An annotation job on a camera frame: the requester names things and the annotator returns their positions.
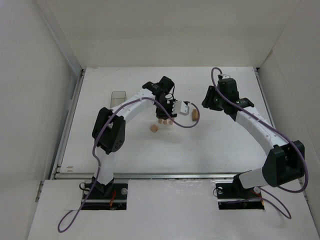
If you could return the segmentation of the small wood cube block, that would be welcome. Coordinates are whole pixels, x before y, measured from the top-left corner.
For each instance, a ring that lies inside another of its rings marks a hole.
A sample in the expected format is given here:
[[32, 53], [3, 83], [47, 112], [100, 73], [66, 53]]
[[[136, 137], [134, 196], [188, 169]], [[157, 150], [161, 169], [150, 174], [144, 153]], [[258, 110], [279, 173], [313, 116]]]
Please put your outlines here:
[[159, 127], [155, 124], [150, 126], [150, 131], [156, 133], [159, 130]]

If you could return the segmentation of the wood block numbered twelve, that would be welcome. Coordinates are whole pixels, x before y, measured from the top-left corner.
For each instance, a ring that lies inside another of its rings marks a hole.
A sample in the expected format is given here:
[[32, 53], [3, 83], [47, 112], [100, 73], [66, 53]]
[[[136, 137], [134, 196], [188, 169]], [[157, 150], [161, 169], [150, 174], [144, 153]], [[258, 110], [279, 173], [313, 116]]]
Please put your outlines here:
[[197, 109], [193, 109], [193, 110], [192, 110], [192, 115], [191, 115], [191, 117], [192, 117], [192, 121], [193, 121], [193, 122], [197, 122], [197, 121], [199, 120], [200, 115], [199, 115], [199, 112], [198, 112]]

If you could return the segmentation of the clear plastic box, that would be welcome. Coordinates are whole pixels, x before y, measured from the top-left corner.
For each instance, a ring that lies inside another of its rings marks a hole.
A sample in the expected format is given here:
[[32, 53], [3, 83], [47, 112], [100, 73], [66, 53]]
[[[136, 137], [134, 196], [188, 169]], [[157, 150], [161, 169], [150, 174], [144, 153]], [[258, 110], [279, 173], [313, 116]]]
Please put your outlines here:
[[124, 103], [126, 100], [126, 91], [113, 91], [111, 93], [110, 108], [113, 109], [114, 107]]

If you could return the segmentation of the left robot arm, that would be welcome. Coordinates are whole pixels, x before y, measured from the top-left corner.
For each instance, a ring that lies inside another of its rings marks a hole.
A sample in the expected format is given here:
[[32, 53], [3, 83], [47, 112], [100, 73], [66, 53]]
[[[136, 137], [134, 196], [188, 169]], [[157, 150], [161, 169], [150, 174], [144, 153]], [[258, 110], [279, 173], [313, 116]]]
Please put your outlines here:
[[107, 197], [114, 184], [113, 161], [105, 156], [115, 153], [123, 146], [126, 125], [142, 111], [156, 106], [155, 116], [161, 122], [177, 117], [174, 107], [177, 100], [173, 97], [175, 84], [163, 76], [159, 82], [148, 81], [131, 98], [119, 105], [99, 110], [92, 130], [94, 144], [92, 156], [97, 161], [97, 171], [92, 177], [90, 190]]

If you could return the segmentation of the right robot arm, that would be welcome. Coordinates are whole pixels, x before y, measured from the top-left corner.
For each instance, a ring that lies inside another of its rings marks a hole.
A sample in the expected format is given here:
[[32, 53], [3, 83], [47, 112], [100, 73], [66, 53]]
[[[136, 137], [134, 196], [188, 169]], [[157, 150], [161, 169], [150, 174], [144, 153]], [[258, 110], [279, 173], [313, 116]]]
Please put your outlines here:
[[239, 195], [247, 189], [283, 184], [306, 174], [305, 147], [291, 141], [263, 119], [248, 98], [240, 98], [236, 80], [218, 75], [218, 82], [208, 87], [202, 106], [223, 111], [256, 140], [266, 154], [262, 167], [234, 176], [232, 190]]

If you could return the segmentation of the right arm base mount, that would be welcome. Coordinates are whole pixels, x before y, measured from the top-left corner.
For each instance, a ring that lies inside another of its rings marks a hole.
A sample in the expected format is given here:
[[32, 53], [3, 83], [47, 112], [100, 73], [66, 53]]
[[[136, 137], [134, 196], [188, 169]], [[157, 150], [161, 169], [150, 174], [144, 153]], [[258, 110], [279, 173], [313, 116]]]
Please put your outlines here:
[[213, 194], [217, 197], [219, 210], [264, 210], [261, 193], [253, 188], [236, 190], [231, 182], [215, 184]]

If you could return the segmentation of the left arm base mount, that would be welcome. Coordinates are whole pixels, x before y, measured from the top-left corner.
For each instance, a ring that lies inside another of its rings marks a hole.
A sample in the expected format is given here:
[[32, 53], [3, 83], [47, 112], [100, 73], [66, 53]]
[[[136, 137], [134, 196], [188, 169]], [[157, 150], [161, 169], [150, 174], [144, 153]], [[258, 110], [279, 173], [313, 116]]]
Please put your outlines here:
[[92, 190], [81, 210], [122, 211], [127, 209], [128, 183], [116, 182], [101, 193], [96, 187]]

